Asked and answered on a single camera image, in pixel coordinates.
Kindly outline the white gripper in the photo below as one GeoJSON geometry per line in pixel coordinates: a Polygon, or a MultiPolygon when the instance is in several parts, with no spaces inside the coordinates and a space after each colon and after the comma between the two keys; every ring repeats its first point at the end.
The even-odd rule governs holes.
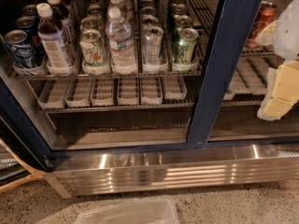
{"type": "Polygon", "coordinates": [[[299,101],[299,62],[291,61],[299,58],[299,0],[292,0],[255,42],[262,46],[274,43],[276,55],[287,59],[278,69],[268,69],[267,94],[257,113],[260,119],[281,119],[299,101]]]}

